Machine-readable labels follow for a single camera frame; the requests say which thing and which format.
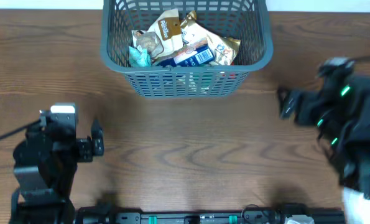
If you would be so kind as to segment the green lid jar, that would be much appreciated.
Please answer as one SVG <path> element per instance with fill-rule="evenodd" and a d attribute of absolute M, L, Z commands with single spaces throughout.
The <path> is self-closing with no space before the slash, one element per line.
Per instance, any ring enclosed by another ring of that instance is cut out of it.
<path fill-rule="evenodd" d="M 192 75 L 190 79 L 190 86 L 195 90 L 207 91 L 213 81 L 213 75 Z"/>

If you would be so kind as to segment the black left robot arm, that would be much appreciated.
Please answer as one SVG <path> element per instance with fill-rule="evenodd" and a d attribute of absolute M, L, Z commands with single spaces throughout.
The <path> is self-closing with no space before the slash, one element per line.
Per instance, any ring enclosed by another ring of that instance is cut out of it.
<path fill-rule="evenodd" d="M 70 194 L 78 164 L 103 154 L 97 120 L 85 139 L 76 137 L 73 126 L 51 119 L 31 124 L 13 152 L 19 187 L 12 194 L 10 223 L 73 223 Z"/>

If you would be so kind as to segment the small teal white sachet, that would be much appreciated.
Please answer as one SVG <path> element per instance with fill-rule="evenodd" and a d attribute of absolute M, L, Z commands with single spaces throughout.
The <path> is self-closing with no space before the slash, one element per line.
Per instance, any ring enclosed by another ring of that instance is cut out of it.
<path fill-rule="evenodd" d="M 147 49 L 140 45 L 137 47 L 129 46 L 129 64 L 132 67 L 150 67 L 152 62 Z"/>

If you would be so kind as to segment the gold foil food pouch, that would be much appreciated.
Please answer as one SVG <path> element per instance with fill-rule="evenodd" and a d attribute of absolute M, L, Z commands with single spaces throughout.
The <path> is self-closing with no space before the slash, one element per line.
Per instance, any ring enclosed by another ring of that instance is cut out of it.
<path fill-rule="evenodd" d="M 184 45 L 205 40 L 215 55 L 211 65 L 231 65 L 236 58 L 241 41 L 231 37 L 221 37 L 197 23 L 195 11 L 189 12 L 180 23 Z"/>

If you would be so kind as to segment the grey plastic basket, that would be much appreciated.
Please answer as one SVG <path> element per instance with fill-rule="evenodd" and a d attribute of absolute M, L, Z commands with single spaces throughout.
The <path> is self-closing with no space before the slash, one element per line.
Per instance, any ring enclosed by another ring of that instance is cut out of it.
<path fill-rule="evenodd" d="M 129 63 L 133 30 L 146 30 L 165 11 L 178 9 L 183 19 L 195 11 L 197 23 L 221 37 L 239 39 L 239 53 L 230 65 L 134 68 Z M 101 58 L 146 98 L 226 96 L 272 58 L 273 43 L 265 0 L 127 1 L 104 0 Z"/>

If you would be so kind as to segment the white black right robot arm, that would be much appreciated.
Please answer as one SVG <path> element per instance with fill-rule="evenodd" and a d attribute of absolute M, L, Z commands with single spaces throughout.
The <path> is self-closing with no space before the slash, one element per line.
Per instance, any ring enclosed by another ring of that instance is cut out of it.
<path fill-rule="evenodd" d="M 370 223 L 370 78 L 326 77 L 320 90 L 280 87 L 281 119 L 318 129 L 338 174 L 348 223 Z"/>

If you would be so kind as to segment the tissue pocket pack bundle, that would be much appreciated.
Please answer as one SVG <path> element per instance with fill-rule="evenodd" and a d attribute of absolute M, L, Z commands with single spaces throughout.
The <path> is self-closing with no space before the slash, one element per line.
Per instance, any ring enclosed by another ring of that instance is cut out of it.
<path fill-rule="evenodd" d="M 158 58 L 153 66 L 162 67 L 197 67 L 214 61 L 215 55 L 208 46 L 207 38 L 202 38 L 174 53 Z"/>

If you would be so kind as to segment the beige snack bag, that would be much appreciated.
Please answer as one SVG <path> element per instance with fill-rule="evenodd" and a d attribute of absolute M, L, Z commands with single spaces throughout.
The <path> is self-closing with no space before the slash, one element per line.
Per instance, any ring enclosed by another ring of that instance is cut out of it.
<path fill-rule="evenodd" d="M 133 46 L 155 60 L 183 47 L 178 9 L 164 11 L 148 30 L 132 30 Z"/>

